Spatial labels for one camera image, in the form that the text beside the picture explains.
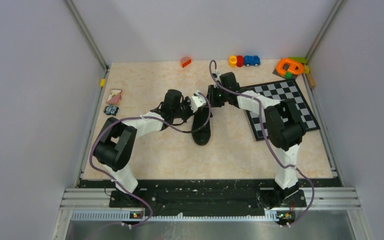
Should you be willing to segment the black canvas sneaker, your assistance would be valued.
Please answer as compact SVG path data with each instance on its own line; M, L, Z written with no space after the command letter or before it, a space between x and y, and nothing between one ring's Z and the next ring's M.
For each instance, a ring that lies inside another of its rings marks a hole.
M193 116L191 136L193 141L199 146L206 145L211 138L210 120L208 120L209 112L209 107L204 106Z

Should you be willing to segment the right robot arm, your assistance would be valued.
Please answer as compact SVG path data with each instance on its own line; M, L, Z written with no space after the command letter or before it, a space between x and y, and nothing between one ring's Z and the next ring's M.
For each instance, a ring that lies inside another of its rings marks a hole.
M215 71L210 75L227 102L258 115L263 138L278 164L273 200L279 206L287 206L299 191L298 152L306 133L295 100L272 99L240 87L233 72Z

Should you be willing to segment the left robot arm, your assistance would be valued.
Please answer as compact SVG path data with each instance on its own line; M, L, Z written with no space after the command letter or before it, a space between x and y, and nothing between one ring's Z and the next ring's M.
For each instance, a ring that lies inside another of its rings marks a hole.
M136 190L138 180L129 165L136 139L167 128L175 129L174 120L187 122L207 103L200 91L192 96L183 96L180 91L169 89L164 100L143 115L123 119L109 117L106 120L92 145L90 157L105 167L103 173L115 182L116 188L122 192L121 200L127 206L136 206L141 198Z

